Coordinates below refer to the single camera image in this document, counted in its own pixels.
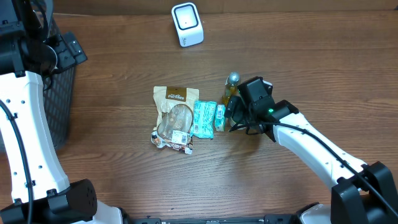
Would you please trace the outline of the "teal white snack packet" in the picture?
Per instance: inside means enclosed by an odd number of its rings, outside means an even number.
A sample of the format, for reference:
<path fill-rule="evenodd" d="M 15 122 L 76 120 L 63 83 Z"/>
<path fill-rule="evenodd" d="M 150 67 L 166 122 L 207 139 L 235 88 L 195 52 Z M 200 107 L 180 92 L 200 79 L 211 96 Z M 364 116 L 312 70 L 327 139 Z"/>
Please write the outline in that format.
<path fill-rule="evenodd" d="M 213 139 L 213 121 L 217 103 L 215 101 L 196 101 L 193 107 L 191 136 L 201 139 Z"/>

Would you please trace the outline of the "teal tissue pack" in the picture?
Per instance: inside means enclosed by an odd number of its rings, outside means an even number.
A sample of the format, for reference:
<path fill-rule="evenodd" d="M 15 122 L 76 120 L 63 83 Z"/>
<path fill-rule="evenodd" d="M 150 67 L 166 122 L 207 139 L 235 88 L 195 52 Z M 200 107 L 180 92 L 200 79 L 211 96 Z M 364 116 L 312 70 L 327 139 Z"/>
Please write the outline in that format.
<path fill-rule="evenodd" d="M 215 130 L 216 131 L 224 131 L 225 129 L 225 121 L 226 118 L 224 116 L 225 113 L 225 105 L 217 105 L 216 113 L 215 113 Z"/>

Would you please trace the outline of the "silver round ball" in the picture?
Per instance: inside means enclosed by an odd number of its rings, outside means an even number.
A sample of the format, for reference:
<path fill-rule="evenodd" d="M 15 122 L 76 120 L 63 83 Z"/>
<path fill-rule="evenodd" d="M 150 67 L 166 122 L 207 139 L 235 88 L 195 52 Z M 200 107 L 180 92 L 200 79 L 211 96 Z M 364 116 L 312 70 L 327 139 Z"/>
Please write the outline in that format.
<path fill-rule="evenodd" d="M 224 84 L 224 93 L 222 96 L 222 102 L 225 106 L 228 105 L 228 101 L 231 96 L 237 92 L 237 86 L 241 83 L 240 74 L 238 72 L 231 72 Z"/>

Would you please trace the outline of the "brown snack packet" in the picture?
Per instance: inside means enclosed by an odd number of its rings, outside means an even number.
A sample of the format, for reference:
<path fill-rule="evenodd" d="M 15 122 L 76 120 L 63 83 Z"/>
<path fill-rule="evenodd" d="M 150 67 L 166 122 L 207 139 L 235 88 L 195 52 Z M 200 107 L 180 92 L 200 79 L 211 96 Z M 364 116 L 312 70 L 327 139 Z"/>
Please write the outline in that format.
<path fill-rule="evenodd" d="M 158 112 L 151 142 L 159 149 L 169 147 L 184 154 L 192 154 L 193 107 L 200 91 L 195 88 L 155 86 L 153 99 Z"/>

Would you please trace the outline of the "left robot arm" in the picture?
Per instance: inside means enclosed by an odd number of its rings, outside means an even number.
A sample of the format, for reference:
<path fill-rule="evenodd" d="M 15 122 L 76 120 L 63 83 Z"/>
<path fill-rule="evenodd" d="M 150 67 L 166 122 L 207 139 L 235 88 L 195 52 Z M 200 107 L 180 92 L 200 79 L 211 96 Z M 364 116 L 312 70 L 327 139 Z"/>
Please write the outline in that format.
<path fill-rule="evenodd" d="M 52 3 L 1 2 L 1 136 L 12 182 L 4 223 L 122 223 L 88 179 L 70 182 L 45 115 L 44 80 L 86 61 L 72 33 L 50 34 Z"/>

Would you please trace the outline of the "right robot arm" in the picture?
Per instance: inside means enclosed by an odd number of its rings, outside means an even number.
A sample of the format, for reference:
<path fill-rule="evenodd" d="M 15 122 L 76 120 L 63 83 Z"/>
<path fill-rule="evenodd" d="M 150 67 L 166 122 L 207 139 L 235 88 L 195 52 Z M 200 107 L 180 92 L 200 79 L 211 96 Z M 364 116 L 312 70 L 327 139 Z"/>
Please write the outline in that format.
<path fill-rule="evenodd" d="M 225 117 L 231 131 L 265 134 L 301 159 L 328 187 L 331 202 L 303 207 L 295 214 L 266 215 L 265 223 L 397 223 L 397 187 L 392 172 L 377 161 L 367 164 L 331 142 L 297 107 L 275 102 L 273 86 L 254 77 L 237 86 Z"/>

